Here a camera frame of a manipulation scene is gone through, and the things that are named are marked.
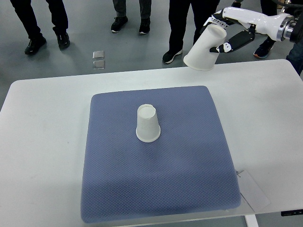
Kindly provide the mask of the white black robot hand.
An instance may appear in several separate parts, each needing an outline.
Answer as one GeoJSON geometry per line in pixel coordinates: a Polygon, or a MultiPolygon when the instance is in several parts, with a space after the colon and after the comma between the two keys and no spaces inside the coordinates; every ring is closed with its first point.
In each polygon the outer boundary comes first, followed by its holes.
{"type": "Polygon", "coordinates": [[[226,7],[212,14],[204,23],[200,33],[202,34],[210,24],[218,25],[224,30],[233,24],[242,25],[245,28],[243,31],[239,32],[220,46],[216,48],[212,47],[210,49],[210,52],[228,53],[236,51],[252,42],[256,33],[267,35],[272,40],[279,41],[277,40],[277,34],[280,25],[286,17],[290,16],[291,15],[287,13],[267,16],[247,9],[226,7]]]}

